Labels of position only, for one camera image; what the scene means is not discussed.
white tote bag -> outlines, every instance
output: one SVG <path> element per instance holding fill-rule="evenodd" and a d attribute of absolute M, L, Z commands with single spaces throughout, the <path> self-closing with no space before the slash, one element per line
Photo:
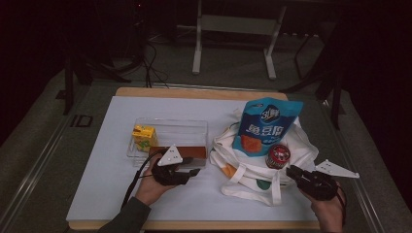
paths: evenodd
<path fill-rule="evenodd" d="M 213 140 L 210 160 L 229 177 L 221 187 L 224 195 L 256 200 L 267 206 L 282 203 L 281 185 L 294 183 L 286 175 L 291 164 L 307 168 L 314 163 L 319 151 L 310 144 L 306 133 L 300 127 L 298 118 L 280 144 L 291 151 L 291 159 L 281 170 L 270 169 L 266 156 L 249 157 L 240 150 L 234 150 L 232 143 L 239 129 L 239 122 L 230 125 L 224 133 Z"/>

hand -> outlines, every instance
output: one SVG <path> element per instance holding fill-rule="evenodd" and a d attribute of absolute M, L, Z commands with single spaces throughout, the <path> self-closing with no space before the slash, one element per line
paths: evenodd
<path fill-rule="evenodd" d="M 135 197 L 141 202 L 150 206 L 152 203 L 158 200 L 160 196 L 167 190 L 172 189 L 175 185 L 163 186 L 158 183 L 152 176 L 152 168 L 155 165 L 155 161 L 160 158 L 161 155 L 155 155 L 150 162 L 149 168 L 143 173 L 140 185 L 136 191 Z"/>
<path fill-rule="evenodd" d="M 321 230 L 324 232 L 343 232 L 343 208 L 337 196 L 330 201 L 318 201 L 302 191 L 300 192 L 307 197 L 311 202 L 312 211 L 315 213 L 321 225 Z M 339 195 L 344 198 L 343 192 L 338 188 Z"/>

orange juice box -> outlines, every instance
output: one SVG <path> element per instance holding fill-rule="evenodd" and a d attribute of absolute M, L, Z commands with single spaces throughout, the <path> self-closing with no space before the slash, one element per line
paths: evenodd
<path fill-rule="evenodd" d="M 134 125 L 132 136 L 134 138 L 136 148 L 139 151 L 149 152 L 151 147 L 158 146 L 154 127 L 136 124 Z"/>

white paper triangle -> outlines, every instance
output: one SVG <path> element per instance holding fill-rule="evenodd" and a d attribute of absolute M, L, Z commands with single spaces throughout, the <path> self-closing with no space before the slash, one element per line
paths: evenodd
<path fill-rule="evenodd" d="M 359 178 L 359 173 L 354 173 L 343 167 L 325 160 L 321 164 L 315 166 L 316 171 L 322 172 L 335 177 Z"/>
<path fill-rule="evenodd" d="M 160 160 L 157 162 L 158 166 L 166 166 L 170 164 L 182 163 L 183 158 L 180 156 L 178 149 L 175 145 L 167 150 L 166 154 L 163 155 Z"/>

chip bag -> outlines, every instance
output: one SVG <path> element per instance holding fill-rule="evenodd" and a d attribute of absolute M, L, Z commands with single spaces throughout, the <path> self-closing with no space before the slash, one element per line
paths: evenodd
<path fill-rule="evenodd" d="M 303 103 L 265 97 L 246 103 L 233 148 L 250 157 L 268 154 L 279 143 L 302 110 Z"/>

